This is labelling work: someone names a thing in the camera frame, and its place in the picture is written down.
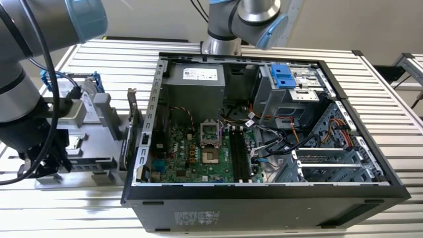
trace ram slot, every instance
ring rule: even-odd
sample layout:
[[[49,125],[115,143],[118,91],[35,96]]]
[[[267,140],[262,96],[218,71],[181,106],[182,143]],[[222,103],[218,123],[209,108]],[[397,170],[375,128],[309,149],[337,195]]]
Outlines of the ram slot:
[[[247,146],[245,143],[243,131],[233,130],[230,132],[230,144],[231,144],[231,158],[234,169],[234,181],[249,181],[249,161],[247,161]]]

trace blue drive bay latch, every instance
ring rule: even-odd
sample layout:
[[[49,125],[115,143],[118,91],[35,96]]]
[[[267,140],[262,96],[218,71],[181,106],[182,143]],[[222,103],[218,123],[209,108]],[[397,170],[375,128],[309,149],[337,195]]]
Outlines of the blue drive bay latch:
[[[273,64],[271,74],[277,81],[278,88],[295,88],[297,82],[291,74],[290,67],[286,64]]]

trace metal rail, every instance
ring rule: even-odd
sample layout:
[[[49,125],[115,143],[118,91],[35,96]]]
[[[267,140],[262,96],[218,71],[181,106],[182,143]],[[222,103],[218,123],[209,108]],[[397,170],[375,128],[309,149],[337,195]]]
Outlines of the metal rail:
[[[129,113],[127,88],[138,89],[138,104],[146,109],[159,52],[197,53],[199,44],[94,40],[71,47],[58,69],[102,74],[113,106]],[[395,91],[365,57],[351,51],[243,48],[243,56],[325,60],[350,97],[361,119],[413,198],[346,230],[191,233],[191,237],[423,237],[423,127]],[[10,159],[14,150],[0,145],[0,179],[16,176],[22,164]],[[35,181],[0,187],[0,231],[15,235],[78,236],[142,235],[146,231],[131,209],[121,206],[122,186],[36,190]]]

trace open computer tower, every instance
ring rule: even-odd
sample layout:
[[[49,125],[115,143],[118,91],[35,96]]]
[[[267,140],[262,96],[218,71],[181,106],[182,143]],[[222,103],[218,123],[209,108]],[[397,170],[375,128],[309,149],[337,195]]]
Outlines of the open computer tower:
[[[161,53],[138,144],[149,232],[346,228],[410,198],[325,61]]]

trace robotic arm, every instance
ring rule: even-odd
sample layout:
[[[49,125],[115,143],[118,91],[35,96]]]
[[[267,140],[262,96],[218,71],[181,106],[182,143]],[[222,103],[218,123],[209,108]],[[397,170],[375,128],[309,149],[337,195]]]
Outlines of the robotic arm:
[[[57,125],[73,101],[59,100],[58,90],[54,100],[43,98],[19,61],[49,55],[53,78],[49,52],[86,42],[106,30],[101,0],[0,0],[0,141],[31,161],[18,178],[0,184],[54,174],[59,167],[71,171],[69,131],[57,130]]]
[[[281,0],[211,0],[209,37],[202,53],[238,55],[242,40],[269,50],[289,23],[281,4]]]

